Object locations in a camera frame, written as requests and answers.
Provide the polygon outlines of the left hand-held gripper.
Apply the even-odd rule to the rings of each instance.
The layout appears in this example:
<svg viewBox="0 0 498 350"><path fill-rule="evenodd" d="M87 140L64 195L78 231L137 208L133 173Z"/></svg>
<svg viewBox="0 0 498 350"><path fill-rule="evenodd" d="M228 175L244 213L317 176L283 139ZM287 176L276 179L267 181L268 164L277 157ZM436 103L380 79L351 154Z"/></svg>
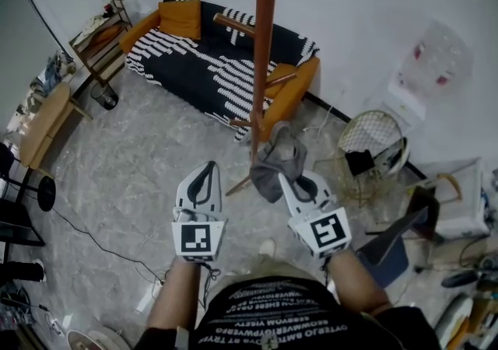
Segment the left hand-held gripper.
<svg viewBox="0 0 498 350"><path fill-rule="evenodd" d="M186 262L216 261L227 223L217 214L207 214L222 211L216 162L198 166L180 182L175 205L171 228L176 255Z"/></svg>

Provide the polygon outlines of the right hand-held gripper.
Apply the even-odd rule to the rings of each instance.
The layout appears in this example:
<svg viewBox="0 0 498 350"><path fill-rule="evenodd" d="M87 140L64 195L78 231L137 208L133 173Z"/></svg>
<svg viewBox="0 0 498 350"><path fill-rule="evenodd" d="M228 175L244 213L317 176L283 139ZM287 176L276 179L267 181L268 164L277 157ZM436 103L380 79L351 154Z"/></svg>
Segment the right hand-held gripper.
<svg viewBox="0 0 498 350"><path fill-rule="evenodd" d="M320 174L304 170L294 182L282 173L278 178L291 215L288 227L312 257L330 257L349 247L352 233L346 210L332 204L333 193Z"/></svg>

